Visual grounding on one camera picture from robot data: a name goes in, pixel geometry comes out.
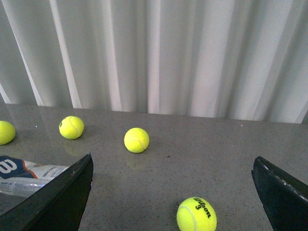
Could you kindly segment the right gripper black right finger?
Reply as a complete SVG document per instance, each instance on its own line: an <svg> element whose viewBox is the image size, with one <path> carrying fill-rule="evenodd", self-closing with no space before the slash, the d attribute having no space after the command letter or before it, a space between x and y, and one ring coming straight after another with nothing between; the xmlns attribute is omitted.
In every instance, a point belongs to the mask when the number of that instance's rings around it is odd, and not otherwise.
<svg viewBox="0 0 308 231"><path fill-rule="evenodd" d="M251 174L273 230L306 231L308 186L261 156Z"/></svg>

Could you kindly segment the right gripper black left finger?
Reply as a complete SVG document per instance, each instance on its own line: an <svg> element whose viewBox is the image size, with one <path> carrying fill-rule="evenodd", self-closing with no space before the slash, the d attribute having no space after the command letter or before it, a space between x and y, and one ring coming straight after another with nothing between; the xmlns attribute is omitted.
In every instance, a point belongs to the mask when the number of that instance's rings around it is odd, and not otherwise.
<svg viewBox="0 0 308 231"><path fill-rule="evenodd" d="M32 196L0 217L2 231L77 231L93 178L85 155Z"/></svg>

